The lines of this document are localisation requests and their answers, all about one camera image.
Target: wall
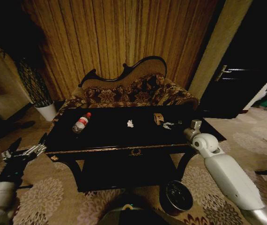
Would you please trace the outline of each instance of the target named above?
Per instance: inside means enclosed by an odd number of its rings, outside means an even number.
[[[12,72],[14,68],[9,67],[9,64],[13,64],[11,59],[6,56],[4,60],[0,55],[0,117],[4,120],[29,103],[27,94],[16,77],[16,68]]]
[[[44,77],[54,99],[68,98],[96,69],[116,78],[122,64],[163,57],[168,78],[188,87],[218,0],[25,0],[42,28]]]

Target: plastic water bottle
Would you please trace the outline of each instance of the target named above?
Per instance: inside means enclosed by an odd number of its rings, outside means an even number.
[[[72,127],[73,132],[79,134],[87,126],[91,116],[92,114],[88,112],[87,114],[84,114],[82,117],[80,117]]]

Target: door handle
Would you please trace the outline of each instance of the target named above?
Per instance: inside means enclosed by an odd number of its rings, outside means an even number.
[[[220,80],[220,78],[223,75],[223,73],[231,73],[232,72],[232,71],[226,70],[226,67],[227,67],[227,65],[223,65],[222,66],[222,69],[221,69],[220,73],[218,74],[218,76],[215,79],[216,82],[218,82]]]

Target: floral upholstery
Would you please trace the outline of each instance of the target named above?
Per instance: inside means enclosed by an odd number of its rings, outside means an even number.
[[[165,79],[161,73],[152,73],[141,76],[128,86],[77,88],[61,107],[53,122],[58,121],[67,108],[182,105],[186,103],[192,104],[192,107],[196,109],[198,99]]]

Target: floral rug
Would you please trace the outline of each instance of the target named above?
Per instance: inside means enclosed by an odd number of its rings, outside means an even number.
[[[18,137],[23,137],[21,148],[35,144],[50,126],[49,122],[29,109],[23,121],[35,120],[33,127],[17,130],[0,139],[0,153]],[[267,204],[267,176],[255,170],[267,169],[267,111],[251,108],[248,113],[231,120],[207,119],[226,141],[221,148],[246,171],[260,190]],[[172,155],[175,165],[182,154]],[[0,170],[3,163],[0,158]],[[95,225],[104,215],[109,203],[123,193],[122,189],[78,193],[69,168],[62,163],[52,163],[41,155],[28,164],[23,177],[24,185],[31,189],[18,190],[20,206],[14,217],[15,225]],[[239,209],[219,190],[207,172],[201,156],[195,156],[186,169],[182,182],[192,193],[193,207],[175,217],[187,225],[242,225],[248,224]],[[159,187],[139,187],[133,190],[143,196],[153,209],[163,209],[159,203]]]

